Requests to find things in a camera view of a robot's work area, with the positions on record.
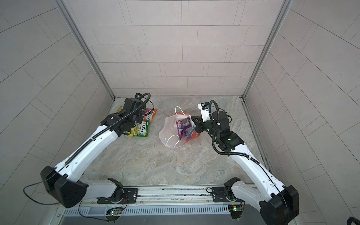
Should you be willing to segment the purple snack packet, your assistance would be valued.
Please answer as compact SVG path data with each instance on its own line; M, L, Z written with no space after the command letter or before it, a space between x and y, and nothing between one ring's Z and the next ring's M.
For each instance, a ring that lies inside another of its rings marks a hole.
M192 128L190 117L187 116L184 119L176 120L176 126L179 139L186 139Z

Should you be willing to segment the pink Fox's candy packet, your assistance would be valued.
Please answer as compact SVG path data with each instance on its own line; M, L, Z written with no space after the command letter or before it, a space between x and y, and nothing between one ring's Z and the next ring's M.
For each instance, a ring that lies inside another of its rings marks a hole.
M148 121L149 123L151 123L156 113L157 109L147 108L145 110L145 116L143 118L143 121Z

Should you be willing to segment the green Fox's candy packet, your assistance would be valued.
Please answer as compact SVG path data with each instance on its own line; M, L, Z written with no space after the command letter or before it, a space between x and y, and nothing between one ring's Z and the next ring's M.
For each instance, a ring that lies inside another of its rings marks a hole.
M142 121L141 123L137 123L130 131L126 137L147 137L149 130L149 121Z

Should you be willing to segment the red white paper bag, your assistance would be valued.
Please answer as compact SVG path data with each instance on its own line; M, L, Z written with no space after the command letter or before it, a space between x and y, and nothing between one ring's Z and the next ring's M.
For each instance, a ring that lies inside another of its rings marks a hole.
M166 117L164 127L159 132L159 138L162 142L162 144L168 148L180 148L185 143L188 143L189 141L197 138L200 136L197 132L195 132L195 124L191 120L191 131L186 139L180 140L178 137L178 130L176 126L176 120L184 119L186 117L190 117L191 115L188 113L184 113L183 110L179 107L175 107L175 114L169 117Z

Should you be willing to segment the yellow green chips packet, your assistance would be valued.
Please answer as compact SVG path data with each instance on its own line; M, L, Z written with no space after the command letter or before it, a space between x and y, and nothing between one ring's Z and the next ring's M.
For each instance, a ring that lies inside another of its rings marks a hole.
M122 110L123 110L124 106L121 106L120 108L118 108L117 112L118 114L121 114L122 113Z

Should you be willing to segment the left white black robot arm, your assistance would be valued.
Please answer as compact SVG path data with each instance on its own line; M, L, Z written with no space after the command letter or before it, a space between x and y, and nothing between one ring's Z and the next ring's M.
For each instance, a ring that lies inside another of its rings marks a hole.
M129 133L145 116L149 93L125 99L120 112L106 116L96 131L70 156L55 167L46 166L40 173L45 189L65 208L72 208L85 199L99 203L119 203L124 200L123 185L112 178L103 181L80 180L84 171L113 141Z

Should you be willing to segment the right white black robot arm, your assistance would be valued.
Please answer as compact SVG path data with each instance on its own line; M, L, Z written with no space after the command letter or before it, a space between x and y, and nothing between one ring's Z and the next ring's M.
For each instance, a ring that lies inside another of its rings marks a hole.
M224 184L226 198L241 200L257 209L267 225L287 225L299 215L299 193L272 175L251 153L245 142L230 129L225 112L213 112L208 120L193 116L197 133L207 132L214 151L231 157L249 176L255 188L234 177Z

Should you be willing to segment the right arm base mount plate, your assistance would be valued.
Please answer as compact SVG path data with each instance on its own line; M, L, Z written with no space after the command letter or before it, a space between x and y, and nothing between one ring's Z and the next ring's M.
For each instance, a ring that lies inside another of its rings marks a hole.
M206 192L212 195L214 203L241 203L241 199L231 199L227 196L224 187L207 187Z

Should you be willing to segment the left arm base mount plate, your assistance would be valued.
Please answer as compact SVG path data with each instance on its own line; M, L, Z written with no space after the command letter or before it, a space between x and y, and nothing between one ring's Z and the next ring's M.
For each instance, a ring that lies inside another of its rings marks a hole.
M138 196L137 188L123 188L122 190L115 190L115 193L108 198L97 198L97 204L134 204Z

